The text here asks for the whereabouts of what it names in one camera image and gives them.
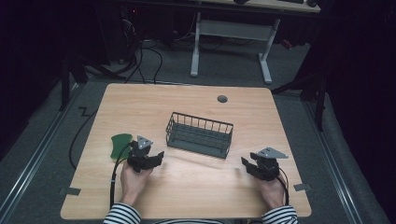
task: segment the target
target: wrist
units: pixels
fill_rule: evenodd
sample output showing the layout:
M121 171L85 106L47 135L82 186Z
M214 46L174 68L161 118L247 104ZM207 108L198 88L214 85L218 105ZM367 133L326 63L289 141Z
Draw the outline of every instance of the wrist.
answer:
M125 195L122 195L122 197L120 199L120 203L125 203L132 207L132 206L134 206L134 203L136 202L136 200L137 200L137 195L125 194Z
M283 203L280 203L280 202L268 202L267 205L268 205L268 208L269 208L270 210L273 210L273 209L276 209L276 208L278 208L278 207L284 206L284 204L283 204Z

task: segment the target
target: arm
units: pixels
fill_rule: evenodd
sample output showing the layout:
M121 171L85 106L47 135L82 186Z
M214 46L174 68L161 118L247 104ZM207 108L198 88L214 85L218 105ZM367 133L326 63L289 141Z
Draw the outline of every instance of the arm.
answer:
M140 222L142 218L133 206L143 192L151 173L152 169L136 173L127 162L123 164L121 172L122 197L119 203L115 203L111 207L104 223L137 224Z
M296 224L298 223L297 214L290 205L284 205L284 189L277 179L271 181L260 180L256 178L259 185L262 198L268 205L270 211L262 215L264 224Z

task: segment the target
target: gray floor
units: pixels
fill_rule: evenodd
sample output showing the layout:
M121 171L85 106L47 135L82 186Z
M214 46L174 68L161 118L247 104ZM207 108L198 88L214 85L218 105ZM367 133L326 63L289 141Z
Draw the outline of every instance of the gray floor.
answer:
M154 42L145 45L153 46ZM153 48L163 56L163 66L157 80L194 85L274 89L293 80L305 54L309 50L309 46L287 50L282 46L274 45L268 58L274 82L269 86L263 83L256 54L262 46L263 43L260 42L244 46L223 43L216 50L203 49L200 74L196 78L191 78L189 75L191 46L174 45L170 49L159 44ZM214 48L216 44L204 44L203 47ZM160 64L160 57L149 50L143 50L143 53L141 72L146 80L150 80L153 79L153 75ZM117 69L118 67L120 66L115 64L110 69ZM137 82L139 79L140 76L134 74L133 80ZM87 119L81 116L82 110L79 107L87 107L87 114L97 109L106 85L110 82L115 81L106 77L90 76L87 85L78 87L79 94L77 94L75 102L70 105L58 131L47 145L48 152L36 170L34 178L22 196L17 199L19 203L9 217L9 223L101 223L101 220L63 220L60 217L60 211L64 196L58 193L60 188L67 188L70 185L74 174L74 170L68 161L68 151L73 137ZM326 100L326 110L323 117L324 133L318 133L307 111L311 104L302 103L297 93L297 91L287 91L275 95L274 98L302 180L312 187L307 192L312 207L312 215L300 218L300 222L388 223L361 175L359 166L348 151L347 144L332 112L330 100ZM45 136L50 124L59 115L60 97L61 88L58 85L52 91L49 99L33 114L28 127L18 142L1 161L0 199L2 202L6 200L24 167L34 155L37 147L40 146L40 141ZM82 129L73 147L75 163L78 162L92 122L93 119ZM339 172L346 182L347 189L350 190L350 197L359 209L357 217L361 217L361 220L355 222L351 220L347 206L340 199L342 194L336 187L337 182L333 179L332 170L328 166L328 159L323 153L324 146L321 137L324 137L325 145L331 149L337 161Z

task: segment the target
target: wire basket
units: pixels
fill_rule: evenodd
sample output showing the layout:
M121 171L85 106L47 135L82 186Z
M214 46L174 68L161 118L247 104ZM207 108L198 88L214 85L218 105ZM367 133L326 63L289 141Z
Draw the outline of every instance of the wire basket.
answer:
M166 127L166 144L226 159L233 136L233 125L173 112Z

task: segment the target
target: human hand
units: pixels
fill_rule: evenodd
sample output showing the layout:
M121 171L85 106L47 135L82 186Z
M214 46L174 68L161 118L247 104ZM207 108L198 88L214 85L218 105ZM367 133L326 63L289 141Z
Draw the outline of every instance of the human hand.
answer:
M270 210L284 205L283 198L285 190L278 179L275 178L271 181L260 180L258 178L255 179L259 185L260 192L262 193L262 198L267 203ZM285 183L282 175L279 176L279 179Z
M152 171L153 169L149 169L137 173L125 161L121 172L122 197L120 202L133 206L139 195L143 192Z

